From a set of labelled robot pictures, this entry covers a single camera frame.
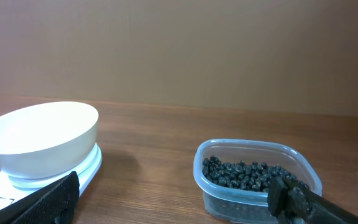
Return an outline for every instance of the wooden tabletop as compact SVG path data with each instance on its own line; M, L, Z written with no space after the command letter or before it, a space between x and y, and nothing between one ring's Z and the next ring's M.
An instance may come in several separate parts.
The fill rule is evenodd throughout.
M0 96L0 115L61 99ZM75 223L222 223L204 209L193 178L208 139L279 142L301 152L323 196L358 215L358 118L82 101L99 111L103 163Z

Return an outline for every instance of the beige wall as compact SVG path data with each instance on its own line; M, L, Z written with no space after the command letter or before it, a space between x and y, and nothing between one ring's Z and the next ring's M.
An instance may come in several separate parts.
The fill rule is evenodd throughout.
M0 92L358 115L358 1L0 0Z

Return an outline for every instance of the container rim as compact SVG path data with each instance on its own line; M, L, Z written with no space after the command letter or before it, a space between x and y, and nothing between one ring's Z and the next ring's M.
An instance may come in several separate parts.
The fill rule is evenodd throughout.
M320 196L322 195L323 185L320 181L320 178L317 176L317 173L310 166L309 162L305 159L305 157L303 157L299 152L292 149L291 147L279 143L255 141L255 140L242 140L242 139L210 139L203 142L198 147L193 163L193 175L198 186L207 194L210 194L211 196L219 199L228 200L232 202L244 203L248 205L257 205L263 207L267 206L267 193L221 187L210 182L202 174L202 171L201 169L199 169L199 167L202 166L201 163L203 158L201 158L201 153L203 149L206 147L210 147L222 143L243 144L243 145L251 144L255 146L271 147L291 154L306 167L306 171L312 177L314 184L316 186L315 189L312 189L312 191L317 195Z

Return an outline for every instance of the scale platform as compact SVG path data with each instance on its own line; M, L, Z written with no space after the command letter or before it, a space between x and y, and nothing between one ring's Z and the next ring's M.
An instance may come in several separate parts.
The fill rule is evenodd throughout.
M18 200L30 195L31 193L51 184L68 175L71 171L76 171L80 182L80 196L91 182L94 175L102 163L102 152L95 143L91 152L76 167L51 177L41 179L21 179L10 177L4 172L0 172L0 210Z

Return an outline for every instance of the clear plastic container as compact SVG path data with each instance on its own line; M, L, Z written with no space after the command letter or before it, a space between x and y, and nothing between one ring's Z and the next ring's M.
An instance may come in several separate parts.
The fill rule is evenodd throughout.
M308 184L314 193L322 194L323 186L316 172L294 149L272 142L212 139L199 146L194 158L193 175L203 189L206 211L215 218L234 223L278 223L267 210L267 193L221 187L203 175L203 159L212 155L223 162L244 160L246 164L252 161L266 162L268 166L280 164L295 174L298 180Z

